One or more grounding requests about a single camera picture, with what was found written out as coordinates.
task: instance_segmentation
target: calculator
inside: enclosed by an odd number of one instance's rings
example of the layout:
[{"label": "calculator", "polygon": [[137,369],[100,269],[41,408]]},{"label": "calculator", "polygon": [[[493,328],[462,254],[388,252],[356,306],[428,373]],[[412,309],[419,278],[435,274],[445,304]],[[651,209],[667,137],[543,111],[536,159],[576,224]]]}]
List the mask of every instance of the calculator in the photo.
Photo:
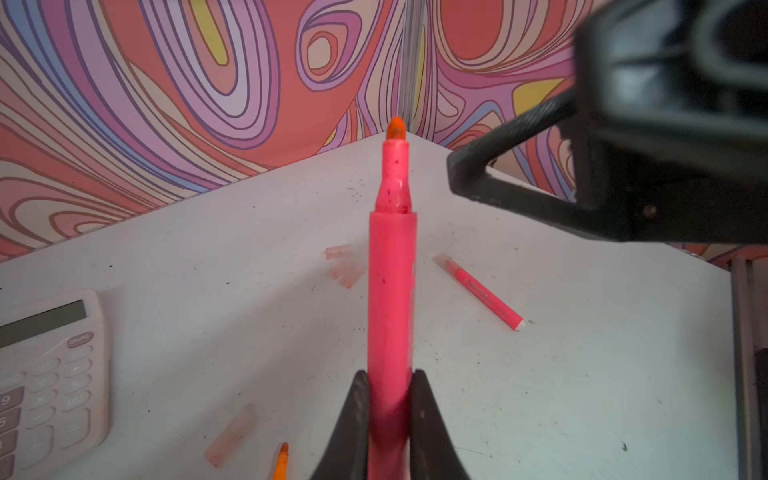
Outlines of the calculator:
[{"label": "calculator", "polygon": [[110,342],[93,290],[0,312],[0,480],[34,480],[107,436]]}]

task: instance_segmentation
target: calculator display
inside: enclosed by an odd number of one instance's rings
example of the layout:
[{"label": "calculator display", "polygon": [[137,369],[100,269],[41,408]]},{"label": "calculator display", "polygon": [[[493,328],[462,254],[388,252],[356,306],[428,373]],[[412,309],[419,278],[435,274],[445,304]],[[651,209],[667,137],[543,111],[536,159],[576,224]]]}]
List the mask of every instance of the calculator display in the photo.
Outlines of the calculator display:
[{"label": "calculator display", "polygon": [[0,349],[86,317],[82,300],[0,326]]}]

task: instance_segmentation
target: white tabletop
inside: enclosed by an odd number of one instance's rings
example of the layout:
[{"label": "white tabletop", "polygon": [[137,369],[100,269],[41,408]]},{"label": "white tabletop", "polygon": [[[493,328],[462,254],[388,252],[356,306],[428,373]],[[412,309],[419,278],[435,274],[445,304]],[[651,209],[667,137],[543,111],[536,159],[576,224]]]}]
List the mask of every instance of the white tabletop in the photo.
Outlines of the white tabletop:
[{"label": "white tabletop", "polygon": [[[114,333],[112,426],[56,480],[306,478],[366,367],[362,243],[383,137],[0,264],[0,306],[93,288]],[[450,194],[448,150],[415,136],[414,367],[458,455],[490,478],[737,478],[730,284],[664,245],[582,240]],[[430,259],[445,251],[527,319],[516,333]],[[247,404],[221,470],[208,445]]]}]

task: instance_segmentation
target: swirly patterned wall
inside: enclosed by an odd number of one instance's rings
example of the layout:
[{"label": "swirly patterned wall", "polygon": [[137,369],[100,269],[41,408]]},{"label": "swirly patterned wall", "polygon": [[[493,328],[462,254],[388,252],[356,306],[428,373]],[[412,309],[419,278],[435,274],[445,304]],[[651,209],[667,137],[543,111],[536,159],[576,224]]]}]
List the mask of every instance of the swirly patterned wall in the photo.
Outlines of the swirly patterned wall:
[{"label": "swirly patterned wall", "polygon": [[[415,130],[456,149],[574,81],[572,35],[598,0],[428,0]],[[571,151],[557,128],[496,167],[571,198]]]},{"label": "swirly patterned wall", "polygon": [[0,0],[0,260],[380,132],[403,5]]}]

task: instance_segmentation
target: calculator button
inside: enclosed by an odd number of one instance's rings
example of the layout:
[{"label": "calculator button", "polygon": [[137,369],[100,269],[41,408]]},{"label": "calculator button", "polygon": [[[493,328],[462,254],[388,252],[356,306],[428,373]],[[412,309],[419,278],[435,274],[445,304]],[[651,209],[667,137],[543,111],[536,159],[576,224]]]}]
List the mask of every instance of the calculator button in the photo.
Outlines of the calculator button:
[{"label": "calculator button", "polygon": [[84,359],[85,357],[91,354],[93,349],[94,347],[90,345],[79,346],[78,348],[72,350],[70,353],[67,354],[67,361],[75,362],[79,359]]},{"label": "calculator button", "polygon": [[18,438],[18,432],[13,430],[12,432],[0,435],[0,457],[13,452],[16,448],[16,439]]},{"label": "calculator button", "polygon": [[56,442],[62,449],[82,442],[88,436],[90,428],[91,412],[88,409],[79,409],[75,412],[63,415],[56,425]]},{"label": "calculator button", "polygon": [[8,390],[5,393],[0,393],[0,412],[10,410],[13,407],[22,403],[24,398],[24,387],[19,386],[13,390]]},{"label": "calculator button", "polygon": [[22,416],[22,409],[13,409],[0,415],[0,433],[6,433],[18,427],[18,419]]},{"label": "calculator button", "polygon": [[69,412],[74,410],[80,405],[85,404],[91,398],[91,393],[88,390],[84,392],[78,392],[66,399],[64,404],[64,411]]},{"label": "calculator button", "polygon": [[32,375],[38,376],[38,375],[45,375],[46,373],[50,372],[51,370],[55,369],[60,360],[59,359],[47,359],[44,362],[40,362],[29,371]]},{"label": "calculator button", "polygon": [[39,427],[53,418],[56,410],[53,407],[45,407],[44,409],[35,410],[34,412],[26,412],[24,414],[25,424],[28,429]]},{"label": "calculator button", "polygon": [[91,383],[91,376],[90,375],[80,375],[79,377],[75,377],[72,380],[66,382],[62,387],[61,391],[64,393],[75,393],[79,389],[85,387],[88,383]]},{"label": "calculator button", "polygon": [[81,333],[80,335],[75,335],[69,340],[67,340],[67,346],[71,349],[76,349],[80,345],[85,345],[86,343],[90,342],[93,338],[94,338],[93,332]]},{"label": "calculator button", "polygon": [[86,373],[88,369],[91,368],[91,365],[93,365],[93,363],[89,359],[78,360],[75,363],[64,365],[61,367],[60,372],[65,378],[70,378],[80,375],[81,373]]},{"label": "calculator button", "polygon": [[11,387],[21,385],[24,382],[24,372],[14,373],[13,375],[7,375],[0,379],[0,390],[10,389]]},{"label": "calculator button", "polygon": [[29,396],[29,401],[26,405],[27,410],[39,409],[42,406],[46,406],[48,403],[53,402],[56,398],[56,390],[45,390],[44,392],[37,392],[34,395]]},{"label": "calculator button", "polygon": [[18,446],[18,462],[29,468],[45,460],[51,453],[53,427],[31,430]]},{"label": "calculator button", "polygon": [[45,390],[52,387],[58,381],[58,375],[55,373],[49,373],[46,376],[39,376],[32,379],[28,388],[32,393]]},{"label": "calculator button", "polygon": [[13,475],[13,455],[0,458],[0,480],[8,480]]}]

